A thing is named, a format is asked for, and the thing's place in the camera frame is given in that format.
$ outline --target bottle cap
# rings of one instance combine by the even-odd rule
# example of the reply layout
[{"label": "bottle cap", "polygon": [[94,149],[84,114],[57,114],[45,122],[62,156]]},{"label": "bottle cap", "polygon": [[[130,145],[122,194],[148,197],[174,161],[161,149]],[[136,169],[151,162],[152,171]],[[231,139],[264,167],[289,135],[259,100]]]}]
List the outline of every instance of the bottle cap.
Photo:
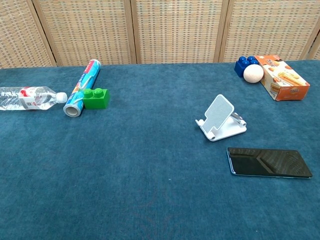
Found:
[{"label": "bottle cap", "polygon": [[65,92],[58,92],[56,94],[56,102],[58,104],[64,104],[67,102],[67,100],[68,100],[68,96]]}]

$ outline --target black smartphone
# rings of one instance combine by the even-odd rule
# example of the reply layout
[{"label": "black smartphone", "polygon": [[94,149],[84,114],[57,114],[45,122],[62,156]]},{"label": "black smartphone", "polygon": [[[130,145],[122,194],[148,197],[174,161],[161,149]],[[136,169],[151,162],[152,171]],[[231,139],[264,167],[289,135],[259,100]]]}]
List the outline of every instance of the black smartphone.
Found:
[{"label": "black smartphone", "polygon": [[228,147],[227,156],[234,175],[312,178],[297,150]]}]

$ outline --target orange box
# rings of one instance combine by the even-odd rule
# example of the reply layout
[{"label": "orange box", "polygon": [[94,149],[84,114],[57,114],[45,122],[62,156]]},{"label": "orange box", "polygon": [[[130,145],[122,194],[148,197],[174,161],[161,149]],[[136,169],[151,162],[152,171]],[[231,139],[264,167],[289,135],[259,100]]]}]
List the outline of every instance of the orange box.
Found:
[{"label": "orange box", "polygon": [[306,96],[310,84],[278,55],[254,57],[264,71],[261,83],[274,100],[302,100]]}]

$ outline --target phone stand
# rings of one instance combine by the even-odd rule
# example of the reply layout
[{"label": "phone stand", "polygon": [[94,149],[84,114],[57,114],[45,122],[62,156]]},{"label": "phone stand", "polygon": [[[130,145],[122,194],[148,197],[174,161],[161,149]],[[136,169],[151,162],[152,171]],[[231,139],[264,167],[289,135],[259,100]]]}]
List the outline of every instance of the phone stand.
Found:
[{"label": "phone stand", "polygon": [[207,139],[212,142],[228,138],[247,130],[247,123],[234,112],[235,107],[219,94],[204,115],[206,120],[195,120]]}]

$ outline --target wicker panel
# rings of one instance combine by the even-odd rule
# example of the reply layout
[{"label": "wicker panel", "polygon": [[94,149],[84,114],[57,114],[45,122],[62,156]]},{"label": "wicker panel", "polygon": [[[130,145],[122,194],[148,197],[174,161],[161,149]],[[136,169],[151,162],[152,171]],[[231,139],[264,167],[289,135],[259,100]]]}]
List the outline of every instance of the wicker panel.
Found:
[{"label": "wicker panel", "polygon": [[128,33],[132,20],[126,16],[126,11],[131,15],[129,1],[35,0],[34,4],[58,65],[85,66],[90,59],[104,65],[136,62],[129,43],[134,46],[133,33],[131,39]]},{"label": "wicker panel", "polygon": [[230,0],[220,61],[277,54],[305,59],[320,16],[320,0]]},{"label": "wicker panel", "polygon": [[320,46],[318,47],[317,51],[315,52],[314,56],[312,59],[317,59],[320,60]]},{"label": "wicker panel", "polygon": [[310,49],[308,59],[320,60],[320,32]]},{"label": "wicker panel", "polygon": [[39,20],[32,11],[36,13],[25,0],[1,1],[0,69],[55,65],[44,33],[38,28]]},{"label": "wicker panel", "polygon": [[138,63],[213,62],[223,2],[133,0]]}]

